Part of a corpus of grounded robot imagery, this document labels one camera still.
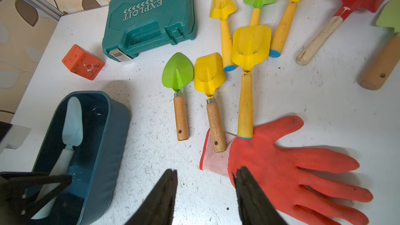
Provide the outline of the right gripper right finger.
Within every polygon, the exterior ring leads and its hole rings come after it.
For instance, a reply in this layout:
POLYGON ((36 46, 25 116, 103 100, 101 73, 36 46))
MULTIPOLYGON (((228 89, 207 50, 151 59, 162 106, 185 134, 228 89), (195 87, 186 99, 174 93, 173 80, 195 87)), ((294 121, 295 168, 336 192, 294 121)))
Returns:
POLYGON ((268 197, 248 170, 241 167, 233 177, 239 216, 244 225, 285 225, 268 197))

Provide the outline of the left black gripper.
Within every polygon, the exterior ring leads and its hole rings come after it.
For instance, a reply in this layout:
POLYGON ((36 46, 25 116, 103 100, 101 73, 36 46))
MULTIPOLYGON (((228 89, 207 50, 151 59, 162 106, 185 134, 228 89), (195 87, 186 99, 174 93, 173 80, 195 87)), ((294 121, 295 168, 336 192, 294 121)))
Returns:
MULTIPOLYGON (((1 149, 16 150, 22 146, 31 129, 1 121, 1 149)), ((1 224, 26 225, 46 204, 56 198, 72 183, 72 176, 50 176, 46 173, 2 172, 1 173, 1 224), (49 193, 39 197, 44 186, 55 184, 49 193), (30 188, 39 190, 27 194, 30 188)))

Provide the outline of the teal storage box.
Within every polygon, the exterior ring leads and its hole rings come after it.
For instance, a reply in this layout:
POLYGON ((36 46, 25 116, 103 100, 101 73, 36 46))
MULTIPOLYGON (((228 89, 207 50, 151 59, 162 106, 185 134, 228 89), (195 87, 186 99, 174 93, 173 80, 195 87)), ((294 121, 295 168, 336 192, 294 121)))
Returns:
POLYGON ((104 215, 113 197, 131 114, 101 91, 74 92, 61 101, 32 171, 49 173, 65 147, 61 131, 72 97, 80 101, 83 121, 83 140, 67 169, 72 183, 56 198, 50 214, 30 220, 30 225, 90 225, 104 215))

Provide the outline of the red shovel wooden handle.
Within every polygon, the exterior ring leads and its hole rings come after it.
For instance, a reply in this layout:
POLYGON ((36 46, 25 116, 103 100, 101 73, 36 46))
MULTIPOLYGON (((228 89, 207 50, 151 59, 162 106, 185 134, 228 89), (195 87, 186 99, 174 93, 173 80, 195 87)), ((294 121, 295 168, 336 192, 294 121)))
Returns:
POLYGON ((318 33, 318 35, 304 48, 296 57, 296 63, 301 66, 308 65, 315 57, 320 48, 333 32, 344 22, 344 20, 354 11, 365 9, 375 13, 385 0, 340 0, 342 6, 330 19, 328 24, 318 33))

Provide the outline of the yellow shovel blue handle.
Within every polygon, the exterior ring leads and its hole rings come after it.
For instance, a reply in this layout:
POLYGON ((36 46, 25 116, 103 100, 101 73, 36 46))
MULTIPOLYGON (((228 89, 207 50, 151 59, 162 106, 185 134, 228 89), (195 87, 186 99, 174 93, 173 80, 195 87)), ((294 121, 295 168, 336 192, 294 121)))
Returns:
POLYGON ((224 71, 227 72, 236 69, 236 65, 231 60, 232 37, 228 23, 228 16, 237 11, 237 6, 236 0, 212 0, 210 5, 209 17, 221 21, 221 49, 224 71))

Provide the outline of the large yellow shovel yellow handle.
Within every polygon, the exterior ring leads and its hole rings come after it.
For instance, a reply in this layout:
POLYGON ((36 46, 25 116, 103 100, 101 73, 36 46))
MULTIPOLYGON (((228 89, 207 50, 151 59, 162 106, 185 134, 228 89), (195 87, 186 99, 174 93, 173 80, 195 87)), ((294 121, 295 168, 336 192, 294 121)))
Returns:
POLYGON ((253 138, 252 70, 269 56, 271 34, 269 26, 256 25, 240 27, 233 35, 231 60, 243 70, 237 131, 244 140, 253 138))

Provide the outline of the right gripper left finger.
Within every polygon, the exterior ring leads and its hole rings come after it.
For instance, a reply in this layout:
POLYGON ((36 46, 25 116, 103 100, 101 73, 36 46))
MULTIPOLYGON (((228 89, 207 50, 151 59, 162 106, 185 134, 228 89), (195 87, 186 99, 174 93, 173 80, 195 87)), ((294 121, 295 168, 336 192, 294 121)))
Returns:
POLYGON ((176 170, 167 169, 127 225, 170 225, 178 186, 176 170))

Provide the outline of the green trowel wooden handle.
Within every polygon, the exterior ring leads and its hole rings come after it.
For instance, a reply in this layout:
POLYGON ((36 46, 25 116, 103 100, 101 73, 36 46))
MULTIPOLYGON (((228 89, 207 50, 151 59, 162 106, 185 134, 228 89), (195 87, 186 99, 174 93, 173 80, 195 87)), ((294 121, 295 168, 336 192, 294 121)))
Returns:
POLYGON ((381 89, 400 60, 400 0, 390 0, 384 6, 376 26, 392 28, 394 37, 360 76, 359 85, 368 90, 381 89))

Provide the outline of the green round shovel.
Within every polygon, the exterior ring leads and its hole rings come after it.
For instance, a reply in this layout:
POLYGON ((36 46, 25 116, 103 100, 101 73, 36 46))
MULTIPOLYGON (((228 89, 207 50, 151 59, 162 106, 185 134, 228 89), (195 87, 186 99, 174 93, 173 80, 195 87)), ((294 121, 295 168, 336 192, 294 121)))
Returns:
POLYGON ((174 109, 178 141, 189 139, 189 128, 185 98, 182 88, 194 78, 191 61, 182 53, 175 53, 166 63, 162 73, 162 84, 174 90, 174 109))

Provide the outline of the yellow square shovel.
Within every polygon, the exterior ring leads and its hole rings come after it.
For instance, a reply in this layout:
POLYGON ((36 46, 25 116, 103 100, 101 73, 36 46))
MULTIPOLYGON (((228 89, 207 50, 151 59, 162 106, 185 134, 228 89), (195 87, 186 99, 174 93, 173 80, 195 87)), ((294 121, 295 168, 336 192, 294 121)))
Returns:
POLYGON ((213 53, 200 57, 194 66, 194 87, 207 96, 207 114, 211 131, 214 152, 220 153, 227 149, 222 129, 218 103, 215 100, 215 91, 225 82, 226 76, 222 56, 213 53))

